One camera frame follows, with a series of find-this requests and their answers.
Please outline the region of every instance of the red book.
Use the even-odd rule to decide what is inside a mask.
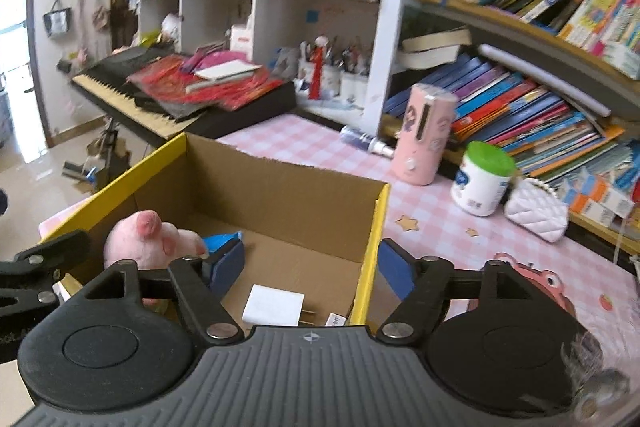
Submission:
[[[536,87],[537,85],[532,80],[524,80],[523,83],[518,84],[516,87],[513,87],[513,89],[502,93],[500,96],[496,96],[491,102],[485,103],[483,106],[478,107],[475,111],[472,111],[464,118],[460,118],[460,120],[455,121],[451,126],[451,130],[453,132],[459,132],[465,127],[476,123],[478,120],[482,120],[482,118],[500,109],[503,105],[507,105],[521,97],[523,94],[527,94],[529,91],[536,89]]]
[[[502,134],[498,134],[498,136],[495,136],[491,140],[489,140],[488,143],[490,143],[491,145],[496,145],[510,138],[519,136],[520,134],[523,134],[525,132],[529,132],[532,129],[535,129],[537,126],[542,125],[543,123],[551,120],[552,118],[556,118],[565,112],[569,112],[569,106],[562,102],[558,107],[554,107],[552,109],[549,109],[548,111],[545,111],[536,119],[529,120],[528,122],[505,131]]]

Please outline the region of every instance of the piano keys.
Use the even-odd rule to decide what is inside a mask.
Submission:
[[[195,117],[178,123],[175,121],[175,118],[169,115],[145,111],[136,106],[136,102],[132,96],[121,94],[113,89],[113,87],[106,86],[86,74],[79,74],[73,77],[72,81],[77,86],[82,87],[82,89],[106,102],[114,110],[138,122],[164,140],[169,140],[177,134],[180,134],[198,118]]]

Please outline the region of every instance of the green lid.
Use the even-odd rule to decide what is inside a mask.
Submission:
[[[466,156],[483,171],[500,178],[509,178],[516,169],[513,158],[505,151],[484,142],[471,142],[466,147]]]

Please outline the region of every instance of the red tassel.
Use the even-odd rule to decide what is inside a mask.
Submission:
[[[322,77],[322,62],[324,61],[324,49],[316,47],[312,62],[314,64],[314,75],[309,86],[309,100],[320,100],[320,79]]]

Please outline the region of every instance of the pink plush toy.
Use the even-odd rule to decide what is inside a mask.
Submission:
[[[164,223],[154,210],[143,210],[121,219],[104,244],[104,267],[120,259],[134,259],[138,269],[166,268],[185,255],[203,255],[207,247],[191,230]]]

